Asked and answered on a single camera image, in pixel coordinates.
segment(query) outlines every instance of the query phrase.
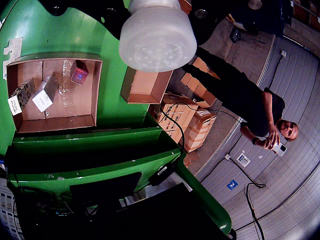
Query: smartphone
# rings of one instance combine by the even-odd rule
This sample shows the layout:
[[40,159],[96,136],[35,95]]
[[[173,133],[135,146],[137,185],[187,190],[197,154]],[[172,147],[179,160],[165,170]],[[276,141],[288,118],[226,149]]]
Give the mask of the smartphone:
[[279,143],[279,145],[278,143],[275,143],[273,150],[282,157],[287,151],[287,147],[281,142]]

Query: man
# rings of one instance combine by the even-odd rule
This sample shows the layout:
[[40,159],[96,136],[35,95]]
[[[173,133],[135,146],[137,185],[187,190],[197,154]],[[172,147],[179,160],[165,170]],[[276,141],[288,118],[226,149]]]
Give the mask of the man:
[[[289,142],[297,138],[297,124],[282,119],[285,102],[281,97],[267,87],[262,91],[243,72],[208,51],[198,47],[195,54],[220,79],[193,65],[186,64],[182,69],[198,79],[222,102],[222,106],[247,121],[241,123],[240,131],[253,145],[272,150],[275,143],[280,142],[278,131]],[[266,139],[258,138],[266,136],[267,133],[269,136]]]

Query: green metal frame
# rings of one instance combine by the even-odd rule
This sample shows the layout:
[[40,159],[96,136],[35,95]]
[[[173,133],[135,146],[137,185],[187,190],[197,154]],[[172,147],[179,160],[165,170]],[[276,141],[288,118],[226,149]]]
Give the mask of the green metal frame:
[[[0,12],[1,20],[8,14],[15,3],[10,0]],[[124,0],[126,7],[130,0]],[[61,135],[46,137],[15,138],[15,125],[7,102],[7,82],[2,79],[0,68],[0,155],[6,153],[13,142],[19,151],[38,152],[39,148],[49,151],[50,145],[64,151],[71,145],[74,150],[82,151],[82,144],[95,143],[96,148],[112,139],[121,141],[121,137],[132,139],[145,138],[143,141],[157,138],[159,144],[172,144],[172,150],[150,155],[135,161],[102,166],[92,169],[55,172],[44,174],[8,174],[8,181],[17,186],[29,186],[50,191],[59,195],[68,192],[75,184],[91,183],[115,178],[135,172],[142,172],[136,190],[148,183],[149,177],[160,166],[176,159],[180,149],[174,141],[159,128],[149,114],[148,104],[127,104],[120,95],[127,66],[119,56],[119,41],[115,39],[99,22],[74,8],[68,8],[61,16],[50,15],[37,0],[19,0],[12,8],[0,32],[0,49],[8,47],[9,40],[23,37],[21,56],[52,52],[79,52],[99,55],[103,61],[98,106],[98,128],[132,128],[124,131],[113,131],[91,134]],[[8,55],[0,54],[0,62],[8,60]],[[193,188],[192,194],[198,199],[215,224],[228,234],[231,219],[224,208],[208,193],[199,181],[185,168],[183,161],[177,166],[177,173]]]
[[183,160],[178,162],[176,173],[192,188],[191,193],[212,221],[225,235],[229,234],[232,228],[232,221],[228,212],[185,167]]
[[[15,0],[9,1],[0,12],[3,19]],[[23,37],[21,56],[38,53],[76,52],[99,55],[103,61],[98,106],[97,126],[100,128],[141,127],[148,104],[127,104],[120,95],[127,66],[119,56],[119,41],[99,22],[74,8],[61,16],[52,16],[37,0],[19,0],[12,8],[0,30],[0,49],[9,40]],[[0,54],[0,62],[9,55]],[[0,68],[0,155],[6,153],[15,133],[8,105],[7,82]]]

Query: wristwatch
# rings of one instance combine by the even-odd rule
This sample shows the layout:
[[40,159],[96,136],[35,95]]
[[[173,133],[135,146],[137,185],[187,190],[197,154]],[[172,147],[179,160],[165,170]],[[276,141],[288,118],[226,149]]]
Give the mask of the wristwatch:
[[252,139],[252,144],[254,145],[254,146],[256,146],[257,144],[256,144],[256,141],[258,140],[259,138],[256,136],[254,139]]

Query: white plastic cylinder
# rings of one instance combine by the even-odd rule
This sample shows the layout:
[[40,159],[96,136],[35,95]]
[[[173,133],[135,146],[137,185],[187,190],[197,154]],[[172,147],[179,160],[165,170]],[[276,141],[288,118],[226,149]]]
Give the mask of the white plastic cylinder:
[[165,72],[188,63],[197,42],[178,0],[132,0],[121,29],[119,54],[131,68]]

